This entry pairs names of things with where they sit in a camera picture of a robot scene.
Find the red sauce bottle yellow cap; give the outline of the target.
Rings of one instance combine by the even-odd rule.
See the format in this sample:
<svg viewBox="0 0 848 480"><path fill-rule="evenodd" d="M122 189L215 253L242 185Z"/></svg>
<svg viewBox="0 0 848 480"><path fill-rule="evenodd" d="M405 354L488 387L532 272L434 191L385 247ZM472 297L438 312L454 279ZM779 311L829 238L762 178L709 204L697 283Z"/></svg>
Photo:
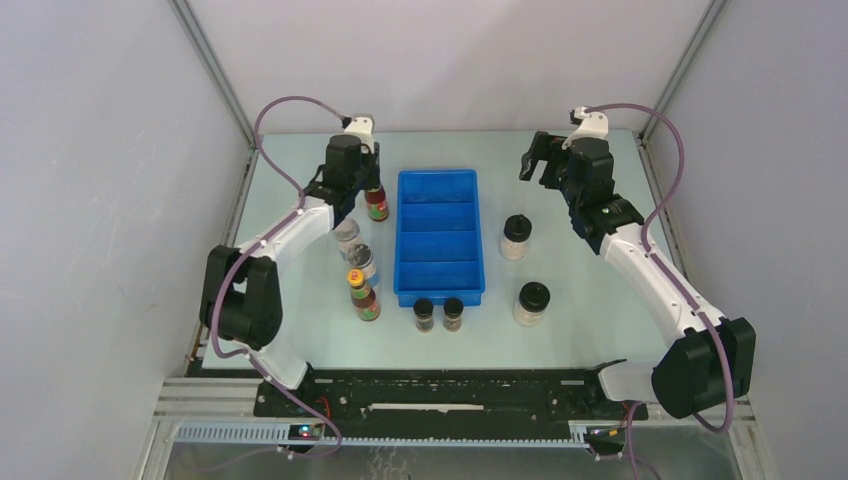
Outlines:
<svg viewBox="0 0 848 480"><path fill-rule="evenodd" d="M376 320L381 309L376 293L370 286L364 272L360 269L351 269L347 273L347 281L350 287L351 302L357 316L365 322Z"/></svg>

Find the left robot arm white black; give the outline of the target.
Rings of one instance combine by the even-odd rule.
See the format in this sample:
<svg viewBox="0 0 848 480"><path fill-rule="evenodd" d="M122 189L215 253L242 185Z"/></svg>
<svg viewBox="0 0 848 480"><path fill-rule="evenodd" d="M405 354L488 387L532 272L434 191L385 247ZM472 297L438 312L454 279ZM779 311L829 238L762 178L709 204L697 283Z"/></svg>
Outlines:
<svg viewBox="0 0 848 480"><path fill-rule="evenodd" d="M281 386L277 402L292 416L312 411L316 390L303 381L308 362L281 332L280 276L342 223L359 193L378 178L379 145L372 135L334 135L324 163L289 214L256 239L239 247L219 245L207 257L199 318L215 355L246 357L266 381Z"/></svg>

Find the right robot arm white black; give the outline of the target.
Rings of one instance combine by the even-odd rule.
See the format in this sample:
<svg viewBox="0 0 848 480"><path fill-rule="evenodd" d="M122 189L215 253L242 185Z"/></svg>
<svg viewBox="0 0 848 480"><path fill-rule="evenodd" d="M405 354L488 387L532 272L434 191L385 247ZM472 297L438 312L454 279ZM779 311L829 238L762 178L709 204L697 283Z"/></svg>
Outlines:
<svg viewBox="0 0 848 480"><path fill-rule="evenodd" d="M585 411L606 418L622 401L642 401L681 419L747 395L753 326L712 306L659 249L643 216L615 191L608 141L538 131L521 157L520 180L530 180L539 162L546 164L540 185L562 194L574 232L628 282L668 347L655 365L601 366L581 392Z"/></svg>

